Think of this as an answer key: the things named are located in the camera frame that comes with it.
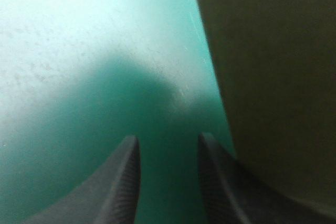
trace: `black rubber tip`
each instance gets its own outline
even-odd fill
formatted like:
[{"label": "black rubber tip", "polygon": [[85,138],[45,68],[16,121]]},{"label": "black rubber tip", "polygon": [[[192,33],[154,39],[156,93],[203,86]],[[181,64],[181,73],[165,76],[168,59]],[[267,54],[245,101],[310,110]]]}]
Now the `black rubber tip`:
[{"label": "black rubber tip", "polygon": [[257,180],[212,137],[198,138],[198,176],[210,224],[335,224]]},{"label": "black rubber tip", "polygon": [[128,136],[85,182],[23,224],[131,224],[139,188],[139,142]]}]

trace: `teal surface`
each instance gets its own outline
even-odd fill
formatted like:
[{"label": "teal surface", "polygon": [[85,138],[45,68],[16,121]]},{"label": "teal surface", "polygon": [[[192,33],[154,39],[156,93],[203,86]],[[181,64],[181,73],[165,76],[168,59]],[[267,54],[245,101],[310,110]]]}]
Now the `teal surface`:
[{"label": "teal surface", "polygon": [[[39,6],[43,1],[48,0],[39,0]],[[18,0],[0,13],[0,36],[6,36],[0,48],[0,223],[17,223],[69,193],[128,134],[136,134],[141,144],[135,223],[206,223],[197,181],[197,135],[212,132],[232,153],[233,146],[196,0],[82,1],[96,10],[48,22],[54,12],[72,10],[71,2],[32,11]],[[59,22],[63,32],[53,37],[41,29],[38,36],[26,29],[16,35],[1,21],[16,29],[23,20],[29,28],[41,13],[47,20],[39,23],[46,30],[57,33]],[[11,24],[15,18],[18,23]],[[92,20],[100,29],[93,31]],[[81,28],[71,34],[76,26],[67,24],[73,23],[92,31],[87,37]],[[25,33],[28,42],[36,37],[42,45],[25,51],[23,44],[24,56],[19,56],[11,45],[21,45]],[[91,47],[76,44],[76,36]],[[74,43],[69,48],[75,55],[62,47],[49,51],[62,39]],[[36,69],[40,64],[51,70]],[[48,82],[57,67],[63,76]]]}]

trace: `green wall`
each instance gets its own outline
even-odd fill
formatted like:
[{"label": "green wall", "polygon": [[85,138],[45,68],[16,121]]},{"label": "green wall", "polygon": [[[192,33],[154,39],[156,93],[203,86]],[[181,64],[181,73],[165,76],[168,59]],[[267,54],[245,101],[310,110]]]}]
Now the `green wall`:
[{"label": "green wall", "polygon": [[65,196],[128,134],[135,223],[206,223],[197,135],[233,146],[196,0],[2,2],[0,223]]}]

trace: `scratched surface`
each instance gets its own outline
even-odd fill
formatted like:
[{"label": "scratched surface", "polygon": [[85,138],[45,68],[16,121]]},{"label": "scratched surface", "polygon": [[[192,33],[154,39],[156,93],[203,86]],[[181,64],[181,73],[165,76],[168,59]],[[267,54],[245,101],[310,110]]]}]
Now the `scratched surface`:
[{"label": "scratched surface", "polygon": [[196,136],[233,151],[196,0],[0,0],[0,223],[140,138],[136,223],[205,223]]}]

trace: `dark gray object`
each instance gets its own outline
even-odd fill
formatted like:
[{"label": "dark gray object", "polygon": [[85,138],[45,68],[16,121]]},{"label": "dark gray object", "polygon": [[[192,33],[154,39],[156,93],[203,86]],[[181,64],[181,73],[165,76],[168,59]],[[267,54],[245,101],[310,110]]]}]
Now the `dark gray object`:
[{"label": "dark gray object", "polygon": [[22,224],[131,224],[139,188],[139,142],[128,136],[84,183]]},{"label": "dark gray object", "polygon": [[257,180],[212,137],[198,139],[198,174],[210,224],[335,224]]}]

